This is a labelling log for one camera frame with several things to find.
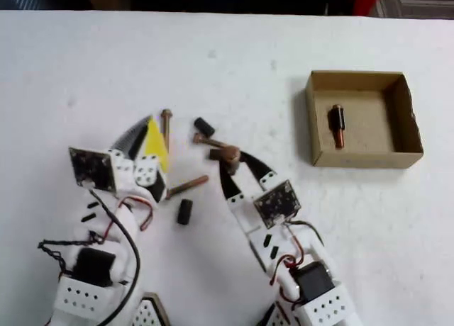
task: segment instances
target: red wire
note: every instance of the red wire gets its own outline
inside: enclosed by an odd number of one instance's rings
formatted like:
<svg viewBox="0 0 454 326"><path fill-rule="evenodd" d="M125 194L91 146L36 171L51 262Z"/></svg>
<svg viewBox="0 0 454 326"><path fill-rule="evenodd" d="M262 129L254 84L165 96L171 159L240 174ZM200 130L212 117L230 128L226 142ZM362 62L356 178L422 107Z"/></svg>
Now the red wire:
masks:
<svg viewBox="0 0 454 326"><path fill-rule="evenodd" d="M139 196L126 196L118 204L118 207L120 208L125 203L125 201L128 200L128 199L130 199L132 201L143 203L143 204L145 204L146 206L148 206L150 208L150 212L148 213L147 218L144 219L144 221L140 224L140 231L143 232L144 230L146 230L148 228L149 224L151 223L151 220L153 219L153 206L151 205L151 202L149 200L146 200L146 199L141 198ZM111 229L112 225L113 225L113 222L111 221L109 223L109 225L107 226L106 231L104 232L103 240L105 240L107 238L107 236L109 235L109 232L110 232L110 229Z"/></svg>
<svg viewBox="0 0 454 326"><path fill-rule="evenodd" d="M277 260L277 263L276 263L276 268L275 268L275 271L271 277L271 280L270 280L270 285L274 285L275 283L275 280L276 280L276 275L277 275L277 269L279 267L279 265L281 264L282 261L284 261L285 259L289 259L288 262L284 262L285 266L287 268L294 268L296 266L299 266L300 264L302 264L304 262L304 249L303 247L301 246L301 243L299 243L299 240L297 238L297 236L292 232L292 230L289 228L289 226L287 226L287 229L290 231L290 234L292 234L292 239L295 241L295 243L297 244L297 247L298 247L298 250L299 252L301 253L301 259L297 262L297 258L294 257L293 255L291 254L284 254L282 255L278 260Z"/></svg>

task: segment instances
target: wire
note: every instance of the wire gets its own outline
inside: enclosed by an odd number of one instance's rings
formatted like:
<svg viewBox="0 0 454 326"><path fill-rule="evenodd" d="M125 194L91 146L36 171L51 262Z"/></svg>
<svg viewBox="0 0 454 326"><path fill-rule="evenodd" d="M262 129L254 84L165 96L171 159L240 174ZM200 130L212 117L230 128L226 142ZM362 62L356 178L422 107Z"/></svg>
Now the wire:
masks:
<svg viewBox="0 0 454 326"><path fill-rule="evenodd" d="M144 219L144 221L142 222L142 224L140 224L140 231L144 231L148 228L149 224L151 223L151 220L153 219L153 206L151 205L151 202L149 200L146 200L144 198L141 198L140 196L126 196L125 198L123 198L121 200L121 202L118 204L118 207L121 207L126 200L132 200L132 201L135 201L135 202L140 202L140 203L143 203L145 204L147 207L150 208L150 212L148 213L148 216L146 219Z"/></svg>
<svg viewBox="0 0 454 326"><path fill-rule="evenodd" d="M290 220L290 221L287 221L286 224L288 224L288 225L305 225L305 226L311 228L317 235L317 238L320 240L321 244L323 246L325 245L323 243L323 240L321 239L321 236L320 236L318 230L311 223L306 222L306 221L301 221L301 220L296 220L296 221Z"/></svg>
<svg viewBox="0 0 454 326"><path fill-rule="evenodd" d="M134 279L131 282L131 287L129 288L128 292L124 296L123 300L118 304L118 307L106 318L104 321L99 323L97 326L106 326L108 325L120 312L123 310L125 307L126 303L129 301L129 298L131 297L135 285L137 284L137 280L139 277L139 272L140 272L140 255L139 251L137 249L137 246L135 245L135 242L133 238L129 235L129 232L126 230L124 225L121 224L119 219L109 210L109 208L106 206L106 204L101 200L101 198L92 190L89 189L90 194L95 197L95 199L101 204L101 207L104 209L106 214L110 217L113 223L116 224L116 226L121 230L121 232L125 235L126 239L129 242L129 245L131 246L134 256L135 256L135 273L134 273Z"/></svg>
<svg viewBox="0 0 454 326"><path fill-rule="evenodd" d="M304 262L304 249L301 246L301 243L299 243L299 240L298 240L297 236L292 232L292 230L290 229L290 227L288 225L287 225L287 229L289 230L290 234L292 234L292 239L297 244L299 253L301 254L301 258L297 262L297 258L295 256L291 255L291 254L282 255L277 260L275 271L273 272L273 275L272 275L271 280L270 280L270 285L271 286L275 284L276 275L277 275L277 269L279 268L279 265L281 264L281 262L287 260L286 262L284 262L284 264L285 264L285 266L287 268L294 268L294 267L299 266L300 264L302 264Z"/></svg>

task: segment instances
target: screw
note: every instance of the screw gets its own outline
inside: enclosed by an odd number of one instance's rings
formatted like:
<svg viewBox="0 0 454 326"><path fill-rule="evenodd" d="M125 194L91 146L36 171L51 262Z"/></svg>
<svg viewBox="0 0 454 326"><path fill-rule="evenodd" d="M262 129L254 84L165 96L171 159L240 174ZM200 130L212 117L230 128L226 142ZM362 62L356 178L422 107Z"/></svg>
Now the screw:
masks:
<svg viewBox="0 0 454 326"><path fill-rule="evenodd" d="M162 134L164 135L164 143L167 151L169 152L169 134L170 134L170 117L172 117L172 112L170 109L165 108L162 110Z"/></svg>
<svg viewBox="0 0 454 326"><path fill-rule="evenodd" d="M227 147L226 143L219 142L217 140L212 140L211 138L206 138L201 133L195 133L194 138L192 139L194 144L207 144L212 147Z"/></svg>
<svg viewBox="0 0 454 326"><path fill-rule="evenodd" d="M344 147L343 131L345 130L345 119L343 117L343 107L336 104L329 111L329 123L331 130L334 133L334 140L336 141L336 149Z"/></svg>
<svg viewBox="0 0 454 326"><path fill-rule="evenodd" d="M233 176L240 166L241 151L238 147L228 145L221 149L210 149L209 159L224 161L229 175Z"/></svg>
<svg viewBox="0 0 454 326"><path fill-rule="evenodd" d="M208 179L209 178L208 178L207 175L203 175L203 176L200 176L199 178L193 179L192 181L183 183L181 186L176 186L175 188L169 189L167 191L166 199L169 200L171 197L173 197L174 195L176 195L178 193L182 193L183 191L186 191L186 190L188 190L190 188L194 188L195 186L199 186L199 185L207 182Z"/></svg>

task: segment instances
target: open cardboard box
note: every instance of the open cardboard box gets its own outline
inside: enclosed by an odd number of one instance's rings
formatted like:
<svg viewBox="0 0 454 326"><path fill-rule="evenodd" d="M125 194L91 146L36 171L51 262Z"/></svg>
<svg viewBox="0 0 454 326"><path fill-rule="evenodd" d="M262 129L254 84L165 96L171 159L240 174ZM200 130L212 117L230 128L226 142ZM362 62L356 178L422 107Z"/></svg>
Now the open cardboard box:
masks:
<svg viewBox="0 0 454 326"><path fill-rule="evenodd" d="M408 168L423 156L402 73L313 71L306 100L316 167ZM339 150L328 122L334 104L345 117Z"/></svg>

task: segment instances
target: white table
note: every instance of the white table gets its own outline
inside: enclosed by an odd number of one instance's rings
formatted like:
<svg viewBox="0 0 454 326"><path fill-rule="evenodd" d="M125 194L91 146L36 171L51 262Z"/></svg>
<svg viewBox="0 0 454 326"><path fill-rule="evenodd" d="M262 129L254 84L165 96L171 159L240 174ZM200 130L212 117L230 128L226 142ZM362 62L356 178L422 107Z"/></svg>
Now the white table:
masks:
<svg viewBox="0 0 454 326"><path fill-rule="evenodd" d="M254 325L274 298L217 165L190 143L197 116L291 179L364 325L450 325L453 48L454 21L0 13L0 324L50 316L58 266L36 245L66 238L83 209L67 147L107 147L169 107L170 183L211 177L182 196L194 200L189 226L176 225L175 199L140 244L146 288L173 325ZM422 160L406 171L312 167L300 96L312 69L403 71Z"/></svg>

